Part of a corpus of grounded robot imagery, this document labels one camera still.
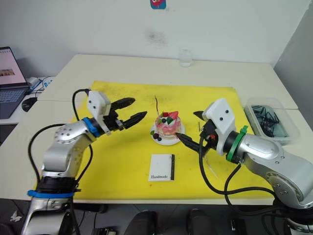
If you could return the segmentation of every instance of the blue ring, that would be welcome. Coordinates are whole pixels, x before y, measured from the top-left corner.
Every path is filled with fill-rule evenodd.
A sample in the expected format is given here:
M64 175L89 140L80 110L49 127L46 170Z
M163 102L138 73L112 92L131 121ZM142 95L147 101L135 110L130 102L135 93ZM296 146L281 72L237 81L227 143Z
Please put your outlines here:
M99 137L100 134L98 132L98 129L96 127L94 127L92 125L92 123L89 121L89 119L87 117L83 118L83 121L85 122L85 124L87 125L88 130L95 136L95 137Z
M37 197L37 198L69 198L74 196L74 192L69 193L41 193L35 190L29 190L27 195L30 197Z

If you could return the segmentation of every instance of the sticker on wall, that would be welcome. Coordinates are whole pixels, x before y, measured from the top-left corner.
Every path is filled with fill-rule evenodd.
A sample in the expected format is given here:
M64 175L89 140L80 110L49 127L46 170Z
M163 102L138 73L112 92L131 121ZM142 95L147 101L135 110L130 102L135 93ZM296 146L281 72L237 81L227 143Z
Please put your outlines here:
M150 5L152 9L165 9L166 0L150 0Z

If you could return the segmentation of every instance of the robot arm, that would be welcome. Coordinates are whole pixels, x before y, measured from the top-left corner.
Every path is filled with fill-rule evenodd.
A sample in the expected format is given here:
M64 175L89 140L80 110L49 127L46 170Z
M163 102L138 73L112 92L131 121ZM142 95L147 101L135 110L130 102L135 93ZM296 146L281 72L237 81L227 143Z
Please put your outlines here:
M31 205L22 235L68 235L72 219L68 212L72 196L78 191L77 176L83 152L104 133L123 130L140 122L147 112L137 113L127 121L118 119L117 109L131 105L134 98L111 103L100 92L89 91L87 107L93 118L83 118L61 126L52 146L45 152L42 178L36 190L30 190Z
M207 145L200 146L190 137L177 133L183 144L197 152L202 148L204 155L213 148L220 155L226 153L228 161L246 165L251 172L268 181L280 203L293 211L307 212L313 207L313 164L286 152L277 142L247 134L247 126L240 133L236 132L234 115L224 98L194 114L206 121L200 136ZM299 220L289 220L289 224L304 232L313 231L312 219L305 225Z

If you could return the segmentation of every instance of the laptop screen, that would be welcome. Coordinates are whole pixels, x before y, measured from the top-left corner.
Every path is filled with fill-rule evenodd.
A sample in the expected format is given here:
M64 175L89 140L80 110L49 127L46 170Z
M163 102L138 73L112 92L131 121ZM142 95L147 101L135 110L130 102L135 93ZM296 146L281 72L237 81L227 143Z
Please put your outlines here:
M0 85L25 82L11 49L9 47L0 48Z

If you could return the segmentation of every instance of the computer mouse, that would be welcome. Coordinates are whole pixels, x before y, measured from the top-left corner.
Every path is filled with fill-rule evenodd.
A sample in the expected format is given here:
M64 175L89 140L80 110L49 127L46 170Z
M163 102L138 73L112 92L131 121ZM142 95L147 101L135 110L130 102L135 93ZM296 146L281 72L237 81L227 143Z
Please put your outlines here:
M22 102L22 109L25 112L28 112L28 110L30 110L30 108L34 105L34 103L36 103L36 101L37 101L37 97L31 97L31 98L24 100Z

